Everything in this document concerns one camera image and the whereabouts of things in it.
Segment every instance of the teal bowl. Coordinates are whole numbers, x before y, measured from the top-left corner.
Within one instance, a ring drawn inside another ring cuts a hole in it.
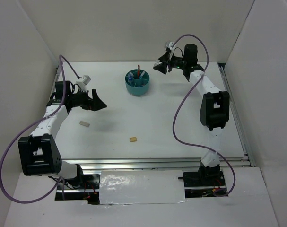
[[[131,70],[133,75],[137,75],[137,70]],[[128,82],[129,72],[125,75],[125,86],[128,92],[134,96],[141,96],[148,91],[149,88],[149,74],[145,71],[144,75],[139,78],[133,78],[133,82],[130,84]]]

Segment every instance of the purple cable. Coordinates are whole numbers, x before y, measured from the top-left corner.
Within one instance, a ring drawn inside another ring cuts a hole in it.
[[[63,70],[63,64],[62,64],[62,59],[64,59],[67,64],[71,67],[71,69],[73,70],[73,72],[76,74],[77,77],[79,77],[77,75],[77,73],[75,72],[75,70],[73,69],[73,67],[71,66],[71,64],[68,62],[68,60],[63,57],[62,55],[59,55],[59,63],[60,63],[60,67],[61,67],[61,70],[62,70],[62,80],[63,80],[63,96],[62,96],[62,100],[60,102],[60,105],[58,106],[58,108],[53,112],[51,113],[49,116],[54,116],[59,110],[60,108],[63,106],[64,104],[64,99],[65,99],[65,93],[66,93],[66,79],[65,79],[65,75],[64,75],[64,70]],[[2,190],[3,194],[11,201],[13,202],[17,202],[17,203],[22,203],[22,204],[28,204],[28,203],[33,203],[33,202],[37,202],[37,201],[40,201],[42,199],[44,199],[45,197],[47,197],[49,194],[51,194],[51,192],[57,187],[57,185],[59,184],[59,182],[61,180],[63,180],[63,184],[64,184],[64,179],[62,177],[59,177],[56,184],[51,188],[51,190],[49,190],[47,192],[47,194],[45,194],[44,196],[38,198],[38,199],[35,199],[35,200],[30,200],[30,201],[21,201],[21,200],[17,200],[15,198],[13,198],[12,196],[10,196],[4,185],[3,185],[3,182],[2,182],[2,175],[1,175],[1,172],[2,172],[2,166],[3,166],[3,163],[5,161],[5,158],[8,154],[8,151],[10,150],[10,148],[12,147],[13,143],[25,132],[27,131],[28,129],[30,129],[31,127],[33,127],[34,125],[36,124],[39,124],[40,122],[44,121],[45,119],[47,119],[48,117],[43,117],[42,119],[40,120],[37,120],[35,122],[33,122],[32,124],[30,124],[29,126],[25,127],[20,133],[17,134],[17,136],[14,137],[14,139],[9,143],[8,147],[6,148],[5,152],[3,153],[1,159],[0,159],[0,189]]]
[[[192,34],[182,35],[181,37],[179,37],[179,38],[176,40],[176,42],[173,44],[173,47],[177,44],[177,42],[178,42],[180,39],[182,39],[182,38],[185,37],[185,36],[192,36],[192,37],[196,38],[196,39],[202,44],[202,46],[204,47],[204,50],[205,50],[205,53],[206,53],[206,58],[207,58],[207,63],[206,63],[205,69],[204,69],[204,72],[205,72],[206,69],[207,69],[208,66],[209,66],[209,52],[208,52],[208,50],[207,50],[205,44],[204,44],[204,43],[202,42],[202,40],[200,40],[197,36],[192,35]],[[195,87],[202,81],[203,77],[204,77],[204,74],[202,74],[201,78],[200,78],[200,79],[197,81],[197,83],[189,90],[189,92],[185,95],[185,97],[183,98],[182,102],[180,103],[180,105],[179,105],[179,107],[178,107],[178,109],[177,109],[177,111],[176,111],[176,113],[175,113],[174,120],[173,120],[173,135],[174,135],[175,139],[176,139],[179,143],[182,143],[182,144],[188,145],[188,146],[193,146],[193,147],[199,147],[199,148],[208,149],[208,150],[210,150],[210,151],[212,151],[212,152],[217,153],[217,154],[227,163],[227,165],[230,167],[230,169],[231,169],[231,171],[232,171],[232,173],[233,173],[233,177],[234,177],[233,185],[232,185],[232,187],[230,188],[230,190],[229,190],[227,193],[225,193],[224,195],[217,195],[217,194],[216,194],[216,192],[222,191],[222,190],[224,190],[224,189],[218,189],[217,191],[214,192],[214,195],[215,195],[215,196],[217,196],[217,197],[223,197],[223,196],[229,195],[229,194],[233,191],[233,189],[234,189],[234,187],[235,187],[235,184],[236,184],[235,171],[234,171],[233,167],[230,165],[229,161],[228,161],[223,155],[221,155],[219,152],[215,151],[215,150],[212,149],[212,148],[209,148],[209,147],[203,146],[203,145],[199,145],[199,144],[193,144],[193,143],[183,142],[182,140],[180,140],[180,139],[177,137],[176,132],[175,132],[175,124],[176,124],[177,116],[178,116],[178,113],[179,113],[181,107],[183,106],[185,100],[186,100],[187,97],[190,95],[190,93],[191,93],[191,92],[195,89]]]

